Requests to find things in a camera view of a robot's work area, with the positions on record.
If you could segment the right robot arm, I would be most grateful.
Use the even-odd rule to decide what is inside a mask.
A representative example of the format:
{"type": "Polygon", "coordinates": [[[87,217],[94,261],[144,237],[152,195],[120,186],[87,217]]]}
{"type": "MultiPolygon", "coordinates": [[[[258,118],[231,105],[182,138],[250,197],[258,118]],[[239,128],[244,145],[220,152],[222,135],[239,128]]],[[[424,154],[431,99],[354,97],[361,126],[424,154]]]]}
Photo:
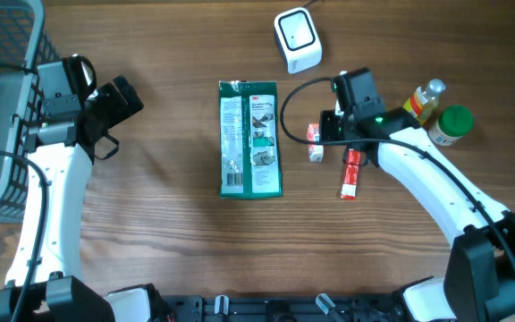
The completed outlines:
{"type": "Polygon", "coordinates": [[[394,177],[451,246],[443,277],[401,294],[414,321],[500,321],[515,314],[515,212],[473,184],[402,108],[386,110],[363,68],[330,80],[338,109],[321,114],[324,143],[346,144],[394,177]]]}

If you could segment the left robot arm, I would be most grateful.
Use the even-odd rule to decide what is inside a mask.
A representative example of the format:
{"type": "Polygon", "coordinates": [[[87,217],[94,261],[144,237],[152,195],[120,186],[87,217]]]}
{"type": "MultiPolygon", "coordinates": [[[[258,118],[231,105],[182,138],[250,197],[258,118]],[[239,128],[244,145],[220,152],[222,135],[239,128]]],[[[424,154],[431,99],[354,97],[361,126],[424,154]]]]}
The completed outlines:
{"type": "Polygon", "coordinates": [[[83,199],[96,143],[143,108],[118,76],[103,86],[90,60],[72,55],[41,64],[45,94],[37,117],[24,122],[28,168],[20,244],[0,290],[0,321],[173,321],[173,309],[153,284],[102,296],[81,280],[83,199]]]}

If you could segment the green 3M gloves package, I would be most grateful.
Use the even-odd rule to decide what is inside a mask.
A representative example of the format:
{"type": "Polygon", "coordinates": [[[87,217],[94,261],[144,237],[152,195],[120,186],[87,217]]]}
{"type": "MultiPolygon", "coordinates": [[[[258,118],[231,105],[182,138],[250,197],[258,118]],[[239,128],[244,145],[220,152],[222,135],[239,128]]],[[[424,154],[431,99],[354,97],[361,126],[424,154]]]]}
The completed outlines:
{"type": "Polygon", "coordinates": [[[283,195],[274,81],[219,82],[220,196],[267,199],[283,195]]]}

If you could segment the small red white packet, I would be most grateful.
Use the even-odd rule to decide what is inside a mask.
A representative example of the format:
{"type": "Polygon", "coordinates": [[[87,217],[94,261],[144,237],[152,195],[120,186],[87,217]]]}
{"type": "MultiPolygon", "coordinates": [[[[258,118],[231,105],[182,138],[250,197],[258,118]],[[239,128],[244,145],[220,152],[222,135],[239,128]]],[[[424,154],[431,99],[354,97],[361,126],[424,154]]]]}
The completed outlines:
{"type": "Polygon", "coordinates": [[[314,141],[315,144],[308,146],[308,159],[312,163],[321,163],[324,157],[324,146],[317,145],[320,141],[320,130],[318,123],[311,123],[307,130],[307,140],[314,141]]]}

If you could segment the green round can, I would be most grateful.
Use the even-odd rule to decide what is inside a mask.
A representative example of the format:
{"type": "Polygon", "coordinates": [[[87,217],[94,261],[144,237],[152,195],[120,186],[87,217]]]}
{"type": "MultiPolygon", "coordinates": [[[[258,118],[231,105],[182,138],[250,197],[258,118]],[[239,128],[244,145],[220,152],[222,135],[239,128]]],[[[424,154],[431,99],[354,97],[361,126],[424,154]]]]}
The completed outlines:
{"type": "Polygon", "coordinates": [[[450,146],[468,134],[474,124],[474,116],[465,106],[449,106],[429,128],[428,136],[437,145],[450,146]]]}

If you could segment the yellow liquid soap bottle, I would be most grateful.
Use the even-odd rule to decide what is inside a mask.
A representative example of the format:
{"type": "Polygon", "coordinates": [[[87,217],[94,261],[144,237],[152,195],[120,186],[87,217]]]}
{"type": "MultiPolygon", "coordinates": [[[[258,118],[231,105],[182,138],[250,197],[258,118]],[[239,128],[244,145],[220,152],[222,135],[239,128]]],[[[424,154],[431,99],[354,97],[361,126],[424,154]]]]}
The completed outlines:
{"type": "Polygon", "coordinates": [[[426,86],[420,86],[403,104],[418,122],[423,125],[439,105],[439,97],[445,90],[445,84],[440,79],[430,80],[426,86]]]}

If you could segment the red snack stick packet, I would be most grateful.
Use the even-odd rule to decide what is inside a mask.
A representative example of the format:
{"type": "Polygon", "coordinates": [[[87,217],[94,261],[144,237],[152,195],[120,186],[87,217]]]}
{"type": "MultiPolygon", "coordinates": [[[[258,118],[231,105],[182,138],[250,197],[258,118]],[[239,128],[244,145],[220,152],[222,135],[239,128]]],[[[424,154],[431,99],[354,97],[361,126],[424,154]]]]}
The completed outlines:
{"type": "Polygon", "coordinates": [[[354,200],[356,198],[359,169],[361,166],[361,153],[355,149],[348,149],[345,155],[345,171],[341,189],[341,198],[354,200]]]}

